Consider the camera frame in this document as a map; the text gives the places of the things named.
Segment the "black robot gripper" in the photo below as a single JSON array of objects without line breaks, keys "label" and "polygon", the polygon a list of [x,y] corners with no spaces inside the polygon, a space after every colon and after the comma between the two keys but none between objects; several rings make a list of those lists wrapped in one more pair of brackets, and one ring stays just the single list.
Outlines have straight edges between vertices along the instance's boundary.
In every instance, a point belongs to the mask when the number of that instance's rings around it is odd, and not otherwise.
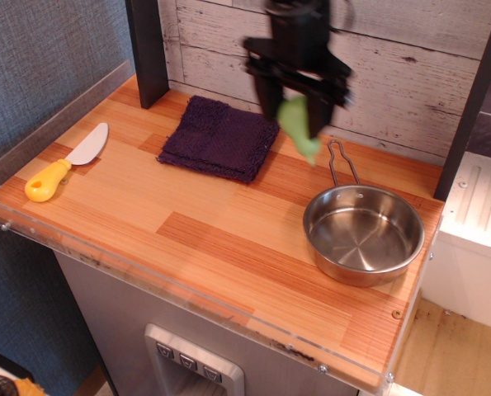
[{"label": "black robot gripper", "polygon": [[247,72],[253,76],[262,113],[274,120],[289,88],[306,96],[309,137],[329,124],[334,106],[347,104],[352,70],[329,49],[329,1],[265,1],[267,38],[247,37]]}]

